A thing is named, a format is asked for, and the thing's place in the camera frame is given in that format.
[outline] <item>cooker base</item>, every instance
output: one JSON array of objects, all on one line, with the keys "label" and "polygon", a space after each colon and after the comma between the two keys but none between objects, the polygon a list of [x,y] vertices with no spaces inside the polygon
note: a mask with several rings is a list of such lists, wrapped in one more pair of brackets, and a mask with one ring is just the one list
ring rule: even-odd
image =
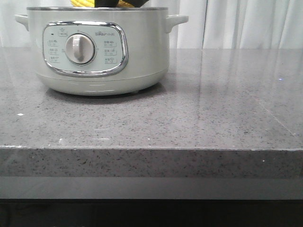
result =
[{"label": "cooker base", "polygon": [[110,81],[76,81],[76,78],[75,80],[62,80],[40,74],[37,76],[46,86],[63,93],[81,96],[109,96],[148,88],[161,80],[167,71],[168,69],[165,69],[148,76]]}]

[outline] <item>gray countertop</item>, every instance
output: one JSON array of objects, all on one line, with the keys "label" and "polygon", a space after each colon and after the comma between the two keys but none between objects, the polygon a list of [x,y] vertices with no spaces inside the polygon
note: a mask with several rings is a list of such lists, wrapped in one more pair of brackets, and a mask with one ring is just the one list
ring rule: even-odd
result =
[{"label": "gray countertop", "polygon": [[303,176],[302,50],[171,50],[155,86],[97,97],[47,88],[30,56],[0,49],[2,179]]}]

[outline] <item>white curtain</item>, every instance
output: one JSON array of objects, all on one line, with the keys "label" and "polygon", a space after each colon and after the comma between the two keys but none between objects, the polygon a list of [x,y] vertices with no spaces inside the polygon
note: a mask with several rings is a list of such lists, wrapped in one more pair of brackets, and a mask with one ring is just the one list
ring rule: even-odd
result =
[{"label": "white curtain", "polygon": [[[14,20],[28,6],[71,6],[70,0],[0,0],[0,46],[29,46]],[[150,0],[189,15],[173,28],[171,48],[303,48],[303,0]]]}]

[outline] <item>pot handle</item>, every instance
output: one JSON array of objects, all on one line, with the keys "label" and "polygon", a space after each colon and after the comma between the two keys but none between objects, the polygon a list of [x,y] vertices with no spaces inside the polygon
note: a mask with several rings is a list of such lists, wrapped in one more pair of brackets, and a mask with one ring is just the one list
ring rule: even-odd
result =
[{"label": "pot handle", "polygon": [[15,20],[23,24],[28,31],[28,16],[26,14],[15,15]]},{"label": "pot handle", "polygon": [[188,16],[170,15],[166,17],[165,32],[170,33],[173,26],[188,22]]}]

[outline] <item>speckled stone surface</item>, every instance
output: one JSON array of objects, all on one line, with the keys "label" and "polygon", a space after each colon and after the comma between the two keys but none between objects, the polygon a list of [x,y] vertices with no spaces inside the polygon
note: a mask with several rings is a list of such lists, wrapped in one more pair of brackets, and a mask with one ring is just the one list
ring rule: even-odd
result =
[{"label": "speckled stone surface", "polygon": [[302,50],[171,50],[137,94],[85,97],[0,49],[0,176],[300,178]]}]

